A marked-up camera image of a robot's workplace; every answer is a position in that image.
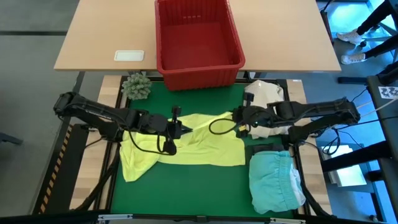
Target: green mat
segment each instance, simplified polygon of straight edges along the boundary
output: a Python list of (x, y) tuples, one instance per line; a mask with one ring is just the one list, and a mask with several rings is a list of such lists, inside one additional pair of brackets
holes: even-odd
[[(243, 102), (244, 84), (205, 90), (174, 91), (155, 82), (147, 100), (132, 101), (131, 108), (171, 117), (173, 105), (182, 116), (192, 113), (217, 115)], [(280, 143), (279, 137), (244, 139), (250, 144)], [(218, 217), (292, 218), (292, 211), (256, 213), (249, 191), (249, 166), (188, 166), (156, 163), (135, 182), (125, 182), (118, 169), (111, 213), (152, 215), (205, 215)]]

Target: wooden table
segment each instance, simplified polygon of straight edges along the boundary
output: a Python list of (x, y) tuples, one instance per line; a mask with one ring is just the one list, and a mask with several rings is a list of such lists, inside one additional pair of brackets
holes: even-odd
[[(121, 76), (105, 76), (99, 93), (98, 102), (108, 106), (115, 106), (120, 84)], [(287, 86), (290, 100), (306, 103), (301, 80), (287, 80)], [(122, 98), (121, 105), (125, 105), (125, 100), (125, 98)], [(310, 119), (308, 118), (301, 119), (297, 125), (302, 126), (309, 122)], [(87, 144), (97, 140), (98, 138), (98, 133), (90, 133)], [(307, 141), (316, 144), (314, 138), (308, 138)], [(79, 206), (98, 182), (104, 159), (105, 147), (106, 143), (102, 141), (98, 144), (88, 147), (85, 150), (75, 186), (75, 191), (73, 193), (72, 202), (70, 204), (71, 209)], [(309, 145), (300, 146), (300, 157), (307, 188), (315, 197), (315, 200), (322, 206), (322, 208), (326, 212), (331, 213), (331, 207), (317, 150)], [(103, 190), (100, 208), (104, 208), (107, 192), (108, 187), (106, 186)]]
[[(250, 72), (340, 72), (315, 0), (229, 0)], [(116, 62), (117, 50), (143, 50)], [(56, 70), (156, 70), (155, 9), (149, 0), (81, 0)]]

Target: person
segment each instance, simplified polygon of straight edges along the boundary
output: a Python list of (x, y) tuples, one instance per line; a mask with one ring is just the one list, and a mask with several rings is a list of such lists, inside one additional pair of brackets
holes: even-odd
[[(348, 33), (337, 33), (337, 38), (355, 45), (360, 44), (362, 36), (389, 15), (392, 15), (394, 21), (396, 20), (397, 14), (394, 11), (394, 8), (391, 6), (389, 1), (384, 1), (357, 29)], [(371, 57), (376, 57), (396, 48), (398, 48), (398, 35), (392, 36), (382, 44), (367, 52), (353, 55), (342, 55), (341, 62), (345, 65), (363, 62)]]

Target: succulent plant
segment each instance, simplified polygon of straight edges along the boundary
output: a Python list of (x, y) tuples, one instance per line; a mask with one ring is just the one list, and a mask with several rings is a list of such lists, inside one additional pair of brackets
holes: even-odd
[(141, 100), (148, 98), (152, 83), (149, 78), (135, 73), (127, 78), (122, 84), (122, 93), (126, 94), (130, 100)]

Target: yellow cloth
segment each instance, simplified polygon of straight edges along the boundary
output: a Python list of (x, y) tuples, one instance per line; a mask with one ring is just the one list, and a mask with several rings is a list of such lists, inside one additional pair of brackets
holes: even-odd
[[(155, 153), (142, 152), (130, 140), (129, 133), (124, 132), (120, 149), (123, 177), (126, 182), (137, 180), (157, 161), (167, 164), (238, 166), (244, 165), (244, 144), (242, 139), (235, 137), (235, 132), (215, 135), (208, 130), (209, 124), (215, 119), (231, 118), (227, 112), (219, 116), (191, 114), (178, 119), (193, 131), (174, 139), (177, 153), (174, 156), (163, 156)], [(214, 132), (222, 132), (232, 128), (231, 121), (217, 121), (211, 126)], [(157, 136), (131, 133), (136, 144), (145, 150), (157, 152)], [(164, 137), (160, 137), (160, 148)]]

